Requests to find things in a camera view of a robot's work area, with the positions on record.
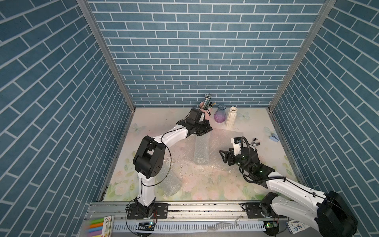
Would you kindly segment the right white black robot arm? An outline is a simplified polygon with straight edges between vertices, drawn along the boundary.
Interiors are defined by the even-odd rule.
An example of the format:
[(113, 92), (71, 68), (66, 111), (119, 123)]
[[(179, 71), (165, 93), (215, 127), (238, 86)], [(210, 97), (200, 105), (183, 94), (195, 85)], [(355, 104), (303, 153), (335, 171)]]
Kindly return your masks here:
[(236, 165), (243, 179), (261, 185), (269, 193), (261, 200), (262, 215), (286, 216), (317, 230), (324, 237), (352, 237), (358, 220), (343, 197), (301, 185), (260, 162), (257, 149), (245, 137), (231, 139), (232, 148), (219, 153), (223, 162)]

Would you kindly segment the purple vase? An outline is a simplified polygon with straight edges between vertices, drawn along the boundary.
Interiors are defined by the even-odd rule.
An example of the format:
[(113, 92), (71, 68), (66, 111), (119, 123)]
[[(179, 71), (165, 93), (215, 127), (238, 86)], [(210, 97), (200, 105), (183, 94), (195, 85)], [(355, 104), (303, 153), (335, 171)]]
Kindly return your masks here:
[(217, 123), (223, 123), (227, 118), (226, 106), (224, 104), (219, 104), (216, 113), (214, 114), (214, 120)]

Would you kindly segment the cream ribbed cylinder vase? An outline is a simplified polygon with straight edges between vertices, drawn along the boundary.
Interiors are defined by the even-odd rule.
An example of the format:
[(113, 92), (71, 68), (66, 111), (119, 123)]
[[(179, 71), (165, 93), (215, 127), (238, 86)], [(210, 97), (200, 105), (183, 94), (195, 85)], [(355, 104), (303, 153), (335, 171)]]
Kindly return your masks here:
[(227, 116), (227, 119), (225, 122), (225, 126), (227, 129), (233, 128), (235, 121), (236, 121), (236, 118), (237, 118), (237, 112), (238, 112), (237, 107), (234, 107), (234, 106), (230, 107), (230, 110), (229, 110), (229, 113), (228, 113), (228, 116)]

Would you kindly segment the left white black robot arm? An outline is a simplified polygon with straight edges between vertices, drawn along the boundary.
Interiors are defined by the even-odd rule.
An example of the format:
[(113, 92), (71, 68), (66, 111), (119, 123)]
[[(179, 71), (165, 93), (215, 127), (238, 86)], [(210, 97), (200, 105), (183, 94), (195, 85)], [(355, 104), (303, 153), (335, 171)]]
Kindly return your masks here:
[(200, 108), (191, 108), (184, 119), (179, 120), (176, 125), (167, 132), (156, 136), (145, 136), (133, 159), (135, 170), (138, 173), (139, 191), (134, 199), (132, 208), (128, 213), (136, 213), (138, 219), (154, 217), (156, 211), (155, 186), (163, 182), (156, 182), (155, 177), (163, 168), (165, 152), (169, 153), (172, 166), (172, 154), (169, 150), (177, 142), (191, 135), (203, 136), (212, 131), (207, 112)]

